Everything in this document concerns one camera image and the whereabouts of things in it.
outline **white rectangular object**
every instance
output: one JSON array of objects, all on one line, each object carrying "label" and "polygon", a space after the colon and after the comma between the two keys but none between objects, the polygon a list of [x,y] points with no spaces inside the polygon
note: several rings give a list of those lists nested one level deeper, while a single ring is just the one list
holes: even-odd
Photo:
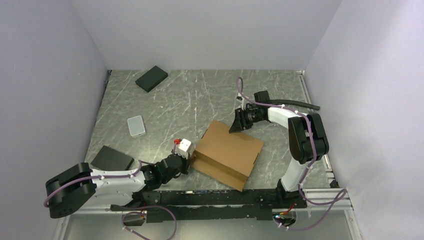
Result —
[{"label": "white rectangular object", "polygon": [[128,123],[129,134],[133,138],[146,134],[145,124],[143,122],[142,116],[134,116],[128,118],[126,121]]}]

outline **table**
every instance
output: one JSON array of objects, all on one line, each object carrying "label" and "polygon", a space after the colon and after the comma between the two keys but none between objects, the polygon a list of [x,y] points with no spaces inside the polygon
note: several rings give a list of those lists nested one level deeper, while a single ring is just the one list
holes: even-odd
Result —
[{"label": "table", "polygon": [[[171,70],[169,76],[147,93],[135,84],[146,71],[113,70],[97,115],[85,161],[90,163],[103,145],[146,162],[167,157],[176,138],[197,144],[212,119],[231,125],[236,101],[236,78],[244,79],[244,93],[268,90],[272,99],[304,101],[294,70]],[[127,119],[141,115],[146,135],[130,136]],[[286,172],[291,154],[287,129],[276,123],[258,122],[244,133],[264,141],[245,189],[275,188]],[[305,188],[329,188],[322,161],[309,171]],[[193,168],[159,190],[225,190],[229,186]]]}]

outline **cardboard box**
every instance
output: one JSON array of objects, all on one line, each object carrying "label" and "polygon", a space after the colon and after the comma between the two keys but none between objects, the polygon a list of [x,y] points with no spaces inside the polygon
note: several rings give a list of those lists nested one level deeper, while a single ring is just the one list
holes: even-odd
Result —
[{"label": "cardboard box", "polygon": [[264,142],[213,120],[194,150],[191,166],[218,181],[243,190]]}]

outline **wall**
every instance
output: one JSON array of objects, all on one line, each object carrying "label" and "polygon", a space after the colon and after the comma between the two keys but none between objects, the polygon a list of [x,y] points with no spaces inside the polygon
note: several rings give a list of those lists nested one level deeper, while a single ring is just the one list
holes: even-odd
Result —
[{"label": "wall", "polygon": [[0,7],[0,239],[48,240],[45,182],[83,161],[107,70],[70,1]]},{"label": "wall", "polygon": [[341,0],[72,0],[108,69],[305,69]]},{"label": "wall", "polygon": [[424,2],[344,0],[306,68],[364,239],[423,239]]}]

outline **black wire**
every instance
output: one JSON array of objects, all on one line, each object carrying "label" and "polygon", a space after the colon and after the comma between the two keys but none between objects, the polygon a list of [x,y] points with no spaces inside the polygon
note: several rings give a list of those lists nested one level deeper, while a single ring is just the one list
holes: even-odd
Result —
[{"label": "black wire", "polygon": [[277,104],[277,105],[293,105],[293,106],[298,106],[298,107],[303,107],[303,108],[308,108],[308,109],[313,109],[313,110],[320,110],[320,106],[316,106],[313,104],[309,104],[306,102],[302,102],[302,101],[294,101],[294,100],[286,100],[286,99],[274,99],[274,100],[270,100],[271,104]]}]

